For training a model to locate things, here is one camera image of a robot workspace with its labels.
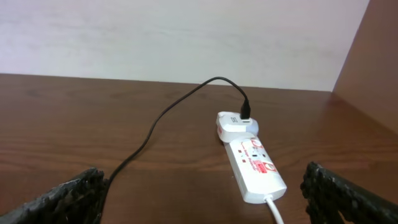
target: brown wooden surface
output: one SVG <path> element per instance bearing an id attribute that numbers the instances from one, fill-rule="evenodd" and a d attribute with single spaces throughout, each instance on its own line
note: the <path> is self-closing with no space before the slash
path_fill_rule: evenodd
<path id="1" fill-rule="evenodd" d="M 0 75 L 0 213 L 89 167 L 109 175 L 194 86 Z M 275 202 L 286 223 L 309 222 L 299 185 L 310 161 L 398 203 L 394 133 L 331 93 L 244 90 L 288 187 Z M 243 202 L 215 132 L 217 112 L 241 103 L 233 87 L 213 85 L 170 111 L 115 179 L 103 223 L 272 223 L 267 205 Z"/>
<path id="2" fill-rule="evenodd" d="M 398 133 L 398 1 L 370 0 L 334 92 Z"/>

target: white power strip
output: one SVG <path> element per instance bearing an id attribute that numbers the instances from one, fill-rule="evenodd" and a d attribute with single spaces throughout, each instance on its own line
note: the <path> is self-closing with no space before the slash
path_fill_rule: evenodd
<path id="1" fill-rule="evenodd" d="M 272 201 L 283 196 L 287 187 L 257 137 L 257 121 L 241 120 L 239 113 L 220 112 L 216 123 L 243 200 L 270 204 L 277 223 L 283 223 Z"/>

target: white power cord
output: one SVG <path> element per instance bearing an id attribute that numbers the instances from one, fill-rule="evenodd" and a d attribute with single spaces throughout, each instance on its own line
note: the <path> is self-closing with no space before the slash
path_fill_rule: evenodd
<path id="1" fill-rule="evenodd" d="M 274 201 L 272 200 L 272 196 L 268 195 L 268 196 L 265 197 L 264 200 L 267 202 L 269 208 L 272 211 L 272 214 L 274 214 L 274 218 L 275 218 L 276 223 L 277 224 L 284 224 L 284 221 L 283 221 L 281 215 L 279 214 L 278 208 L 275 206 Z"/>

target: black charging cable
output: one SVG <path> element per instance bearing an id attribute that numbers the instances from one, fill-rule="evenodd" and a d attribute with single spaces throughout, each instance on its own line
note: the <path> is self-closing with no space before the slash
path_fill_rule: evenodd
<path id="1" fill-rule="evenodd" d="M 161 117 L 163 117 L 164 114 L 166 114 L 171 108 L 173 108 L 175 105 L 177 105 L 179 102 L 183 101 L 185 98 L 187 98 L 188 96 L 192 95 L 192 93 L 196 92 L 197 90 L 199 90 L 200 88 L 204 87 L 207 83 L 212 82 L 214 80 L 224 80 L 226 82 L 228 82 L 229 84 L 231 84 L 232 86 L 234 86 L 236 89 L 238 89 L 242 95 L 244 96 L 244 102 L 243 105 L 241 107 L 241 119 L 249 119 L 250 118 L 250 105 L 249 105 L 249 100 L 248 100 L 248 96 L 246 96 L 246 94 L 243 92 L 243 90 L 237 86 L 237 84 L 235 84 L 234 82 L 232 82 L 231 80 L 224 78 L 224 77 L 214 77 L 211 78 L 207 81 L 205 81 L 204 83 L 198 85 L 196 88 L 194 88 L 192 91 L 190 91 L 189 93 L 185 94 L 183 97 L 179 98 L 176 102 L 172 103 L 170 106 L 168 106 L 166 109 L 163 110 L 163 112 L 161 112 L 161 114 L 156 118 L 156 120 L 154 121 L 154 123 L 152 124 L 152 126 L 150 127 L 150 130 L 148 132 L 147 137 L 145 138 L 144 142 L 141 144 L 141 146 L 135 151 L 133 152 L 129 157 L 127 157 L 127 159 L 125 159 L 111 174 L 111 176 L 109 177 L 109 182 L 108 182 L 108 186 L 106 187 L 105 190 L 105 194 L 103 195 L 101 201 L 100 201 L 100 205 L 99 205 L 99 214 L 97 216 L 97 219 L 95 221 L 95 223 L 100 223 L 101 221 L 101 217 L 102 217 L 102 212 L 104 209 L 104 205 L 105 205 L 105 200 L 106 200 L 106 196 L 108 194 L 109 188 L 114 180 L 114 178 L 117 176 L 117 174 L 130 162 L 132 161 L 132 159 L 139 154 L 142 149 L 145 147 L 145 145 L 148 143 L 150 136 L 152 135 L 152 132 L 155 129 L 155 126 L 157 124 L 157 122 L 161 119 Z"/>

